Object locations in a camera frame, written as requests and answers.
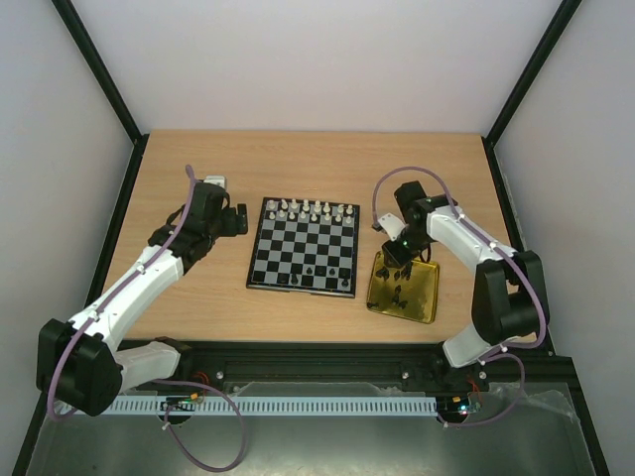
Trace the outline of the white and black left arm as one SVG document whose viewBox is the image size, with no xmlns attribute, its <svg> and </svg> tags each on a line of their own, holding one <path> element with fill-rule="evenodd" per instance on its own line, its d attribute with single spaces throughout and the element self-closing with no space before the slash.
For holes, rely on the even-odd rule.
<svg viewBox="0 0 635 476">
<path fill-rule="evenodd" d="M 101 297 L 66 322 L 52 319 L 39 333 L 36 385 L 53 420 L 73 412 L 102 414 L 122 392 L 155 380 L 186 379 L 191 348 L 173 338 L 123 350 L 132 325 L 170 285 L 203 259 L 220 237 L 246 233 L 247 210 L 231 206 L 226 179 L 192 179 L 187 202 L 156 229 L 129 270 Z"/>
</svg>

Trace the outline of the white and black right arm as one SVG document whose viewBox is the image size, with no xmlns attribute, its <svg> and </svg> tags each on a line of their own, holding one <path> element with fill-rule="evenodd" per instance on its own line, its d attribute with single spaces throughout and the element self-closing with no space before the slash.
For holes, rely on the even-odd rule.
<svg viewBox="0 0 635 476">
<path fill-rule="evenodd" d="M 542 344 L 549 307 L 542 262 L 534 252 L 519 252 L 500 243 L 467 218 L 447 189 L 429 196 L 417 181 L 394 192 L 402 216 L 377 214 L 373 190 L 373 227 L 387 234 L 384 263 L 404 269 L 437 242 L 450 250 L 473 274 L 471 323 L 438 345 L 427 359 L 431 379 L 447 389 L 467 376 L 467 368 L 495 357 L 508 357 L 511 348 Z"/>
</svg>

